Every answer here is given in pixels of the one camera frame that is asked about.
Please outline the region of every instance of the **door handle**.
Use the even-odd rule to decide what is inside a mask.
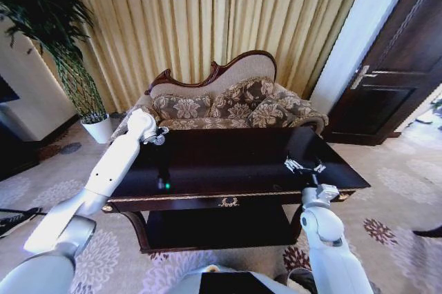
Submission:
[[[361,83],[362,79],[364,79],[365,77],[375,78],[378,76],[377,74],[367,73],[369,68],[370,68],[370,65],[364,65],[362,67],[362,69],[359,70],[359,73],[358,73],[356,79],[354,80],[352,86],[350,87],[350,89],[357,89],[359,84]]]

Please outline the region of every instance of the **carpet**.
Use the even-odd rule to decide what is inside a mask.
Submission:
[[[112,120],[118,124],[118,118]],[[378,293],[442,293],[442,239],[412,233],[442,223],[441,124],[414,123],[381,146],[332,145],[372,185],[332,210]],[[0,182],[0,207],[49,210],[84,186],[104,150],[74,124],[40,150],[40,165]],[[285,206],[290,219],[296,207]],[[23,243],[40,219],[0,240],[0,279],[29,256]],[[142,255],[124,216],[100,213],[94,219],[97,231],[77,259],[71,293],[165,293],[187,272],[212,263],[271,278],[309,268],[303,234],[294,246]]]

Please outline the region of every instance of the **carved wood trim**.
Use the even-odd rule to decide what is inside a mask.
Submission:
[[[339,188],[340,192],[354,193],[357,190],[364,188]],[[211,199],[211,198],[225,198],[225,197],[257,197],[257,196],[281,196],[281,195],[300,195],[301,189],[299,190],[286,190],[283,192],[267,192],[267,193],[238,193],[238,194],[212,194],[212,195],[171,195],[171,196],[145,196],[145,197],[110,197],[108,203],[118,203],[118,202],[138,202],[138,201],[176,201],[185,199]]]
[[[264,51],[264,50],[250,50],[250,51],[246,51],[246,52],[242,53],[241,55],[238,55],[237,57],[232,59],[226,65],[219,65],[215,61],[212,61],[211,66],[210,66],[210,75],[204,81],[198,82],[196,84],[185,84],[181,81],[175,80],[171,76],[171,69],[168,68],[168,69],[164,70],[163,72],[161,72],[155,78],[155,80],[152,81],[151,85],[149,86],[149,89],[146,90],[144,92],[144,94],[149,95],[152,91],[152,88],[155,87],[156,85],[160,85],[160,84],[173,84],[176,86],[188,87],[188,88],[198,88],[198,87],[207,86],[207,85],[211,84],[212,82],[214,82],[221,75],[223,75],[224,72],[226,72],[237,61],[244,59],[245,57],[252,56],[252,55],[264,55],[264,56],[267,56],[268,58],[271,59],[271,61],[273,62],[273,65],[275,66],[275,75],[273,76],[273,80],[275,80],[276,79],[276,61],[275,61],[274,57],[269,52]]]
[[[378,61],[375,65],[373,65],[373,68],[378,68],[384,61],[384,59],[388,56],[390,53],[390,50],[394,47],[396,44],[396,41],[399,39],[399,37],[402,35],[402,33],[405,31],[405,29],[410,24],[411,20],[413,20],[414,16],[417,12],[421,9],[421,6],[424,4],[425,0],[417,0],[416,3],[412,6],[411,10],[408,12],[405,19],[402,21],[402,24],[397,29],[396,33],[394,33],[393,37],[388,42],[387,46],[385,47],[384,51],[380,55]]]

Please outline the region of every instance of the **sofa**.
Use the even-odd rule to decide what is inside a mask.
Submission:
[[[275,82],[276,62],[261,50],[245,52],[227,65],[211,64],[209,76],[184,84],[169,69],[127,112],[111,141],[127,131],[132,111],[141,108],[170,130],[309,126],[320,134],[328,123],[309,101]]]

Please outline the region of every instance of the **drawer handle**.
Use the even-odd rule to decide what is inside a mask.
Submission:
[[[111,212],[113,210],[112,206],[106,204],[102,207],[103,211]]]
[[[239,206],[240,204],[238,203],[238,199],[236,197],[233,198],[232,202],[228,202],[227,201],[228,197],[225,197],[222,199],[221,203],[218,204],[218,206],[222,206],[222,207],[231,207],[231,206]]]

